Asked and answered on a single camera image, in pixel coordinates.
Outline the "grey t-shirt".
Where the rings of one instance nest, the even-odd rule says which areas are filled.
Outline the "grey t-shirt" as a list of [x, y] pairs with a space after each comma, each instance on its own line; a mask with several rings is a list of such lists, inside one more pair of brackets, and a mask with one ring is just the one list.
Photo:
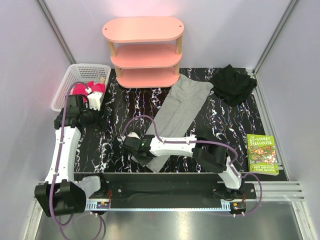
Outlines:
[[181, 74], [154, 118], [158, 135], [165, 138], [183, 137], [212, 88], [210, 82], [195, 81]]

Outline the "black t-shirt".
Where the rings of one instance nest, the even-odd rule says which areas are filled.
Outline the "black t-shirt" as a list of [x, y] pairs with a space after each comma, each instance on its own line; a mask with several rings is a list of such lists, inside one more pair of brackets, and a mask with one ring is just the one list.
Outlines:
[[231, 107], [244, 102], [257, 86], [256, 79], [236, 72], [230, 64], [219, 70], [209, 82], [214, 93]]

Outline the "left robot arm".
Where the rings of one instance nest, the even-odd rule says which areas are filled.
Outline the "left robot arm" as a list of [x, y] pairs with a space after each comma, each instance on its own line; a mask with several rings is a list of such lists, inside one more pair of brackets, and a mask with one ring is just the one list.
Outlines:
[[34, 196], [47, 217], [92, 211], [99, 215], [110, 206], [111, 196], [103, 174], [75, 180], [74, 164], [82, 130], [98, 126], [104, 94], [94, 91], [88, 96], [72, 94], [54, 120], [55, 147], [44, 183], [37, 185]]

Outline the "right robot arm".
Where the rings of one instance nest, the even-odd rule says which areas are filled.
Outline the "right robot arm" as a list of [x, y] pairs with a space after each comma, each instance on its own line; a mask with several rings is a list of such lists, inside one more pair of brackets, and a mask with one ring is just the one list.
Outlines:
[[245, 192], [240, 173], [228, 153], [231, 151], [237, 157], [237, 152], [227, 144], [195, 135], [162, 137], [151, 134], [140, 138], [131, 132], [124, 137], [122, 148], [141, 165], [164, 156], [190, 157], [207, 172], [218, 174], [230, 197], [236, 199]]

